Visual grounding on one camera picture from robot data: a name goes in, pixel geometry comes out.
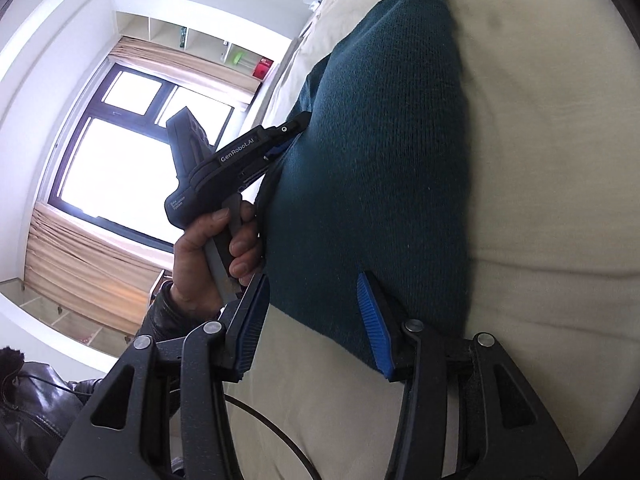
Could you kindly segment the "left hand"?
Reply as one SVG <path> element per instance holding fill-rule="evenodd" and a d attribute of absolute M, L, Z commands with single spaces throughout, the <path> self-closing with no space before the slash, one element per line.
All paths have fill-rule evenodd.
<path fill-rule="evenodd" d="M 233 259 L 230 264 L 232 278 L 241 285 L 250 284 L 253 276 L 262 270 L 262 242 L 258 235 L 255 207 L 242 202 L 242 226 L 229 245 Z M 197 218 L 177 240 L 174 247 L 174 267 L 170 298 L 177 308 L 197 321 L 216 318 L 224 303 L 215 285 L 206 261 L 205 244 L 220 234 L 231 221 L 231 212 L 224 208 Z"/>

